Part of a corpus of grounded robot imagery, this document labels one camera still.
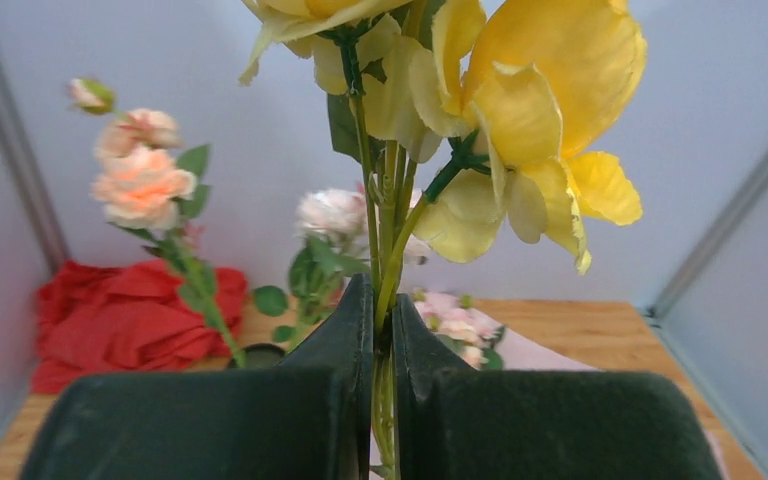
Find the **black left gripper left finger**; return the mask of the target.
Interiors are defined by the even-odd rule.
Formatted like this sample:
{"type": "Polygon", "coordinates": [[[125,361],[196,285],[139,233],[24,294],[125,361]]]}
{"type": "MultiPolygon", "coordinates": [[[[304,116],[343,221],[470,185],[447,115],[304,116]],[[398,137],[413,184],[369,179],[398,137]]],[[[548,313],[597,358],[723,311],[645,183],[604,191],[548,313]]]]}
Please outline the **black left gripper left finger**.
{"type": "Polygon", "coordinates": [[[365,479],[370,473],[373,289],[279,363],[81,378],[54,403],[24,479],[365,479]]]}

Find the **yellow rose bunch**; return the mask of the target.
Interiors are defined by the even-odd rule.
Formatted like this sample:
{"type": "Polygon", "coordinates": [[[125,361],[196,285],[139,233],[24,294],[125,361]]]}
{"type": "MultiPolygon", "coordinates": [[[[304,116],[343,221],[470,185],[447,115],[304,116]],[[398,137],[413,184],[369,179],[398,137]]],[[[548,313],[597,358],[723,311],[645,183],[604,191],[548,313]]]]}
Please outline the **yellow rose bunch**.
{"type": "Polygon", "coordinates": [[[647,62],[625,1],[251,1],[260,21],[241,84],[271,46],[314,63],[354,127],[374,292],[372,433],[397,477],[393,311],[411,239],[468,263],[503,223],[548,239],[585,273],[586,218],[627,226],[642,205],[618,158],[592,144],[647,62]]]}

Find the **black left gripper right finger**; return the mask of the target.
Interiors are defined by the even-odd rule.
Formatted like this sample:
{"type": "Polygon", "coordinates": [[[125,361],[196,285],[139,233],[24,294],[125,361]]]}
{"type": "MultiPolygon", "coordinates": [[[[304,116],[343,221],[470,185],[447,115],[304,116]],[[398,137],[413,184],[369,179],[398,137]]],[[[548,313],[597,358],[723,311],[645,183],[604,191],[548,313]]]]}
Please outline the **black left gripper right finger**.
{"type": "Polygon", "coordinates": [[[717,479],[687,397],[650,372],[480,371],[392,313],[402,479],[717,479]]]}

